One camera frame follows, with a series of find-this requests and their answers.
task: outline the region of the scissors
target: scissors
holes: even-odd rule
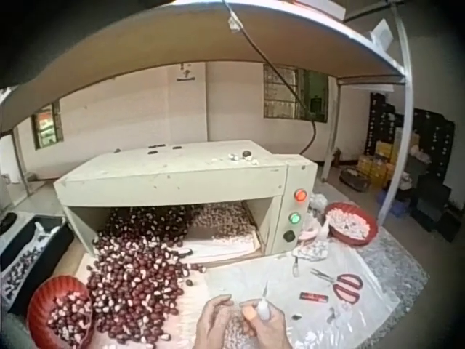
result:
[[[340,300],[352,305],[360,300],[360,293],[358,291],[363,288],[363,281],[358,275],[341,274],[336,278],[331,278],[329,275],[314,268],[312,268],[311,273],[332,284],[334,293]]]

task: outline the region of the shelf board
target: shelf board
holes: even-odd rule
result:
[[[228,3],[276,65],[344,79],[403,77],[403,68],[381,48],[321,12],[276,0]],[[221,0],[178,0],[112,24],[13,91],[3,103],[2,128],[10,130],[72,92],[133,71],[188,62],[263,63],[243,35],[230,30],[228,18]]]

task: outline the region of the window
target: window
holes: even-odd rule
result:
[[[58,102],[49,104],[33,114],[31,121],[36,149],[63,141]]]
[[[278,67],[310,110],[305,112],[294,95],[269,65],[264,65],[264,117],[326,122],[328,120],[328,76],[305,69]]]

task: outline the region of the machine opening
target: machine opening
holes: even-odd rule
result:
[[[116,207],[106,210],[96,229],[95,254],[104,244],[143,248],[141,244],[177,249],[190,259],[221,265],[262,256],[257,226],[246,201],[168,206]]]

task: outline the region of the power cable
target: power cable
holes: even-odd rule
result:
[[[239,20],[239,17],[236,15],[234,10],[231,8],[231,6],[227,3],[226,0],[222,0],[222,3],[230,13],[230,19],[229,19],[229,24],[232,30],[234,31],[240,31],[244,38],[246,38],[247,42],[252,46],[252,48],[260,55],[260,57],[271,67],[273,72],[279,77],[279,79],[283,82],[283,84],[288,88],[288,90],[291,92],[291,94],[294,96],[300,107],[303,109],[303,111],[310,116],[310,110],[309,108],[305,105],[305,103],[302,101],[302,99],[299,97],[299,95],[296,93],[296,91],[292,88],[292,86],[286,81],[286,79],[281,75],[281,73],[278,71],[278,69],[275,67],[273,63],[268,59],[265,53],[255,44],[254,40],[250,37],[250,35],[247,33],[247,30],[244,28],[242,22]],[[301,150],[300,154],[304,154],[314,143],[315,138],[317,137],[317,127],[315,125],[314,120],[310,120],[312,122],[312,130],[313,130],[313,135],[308,144],[304,147],[304,149]]]

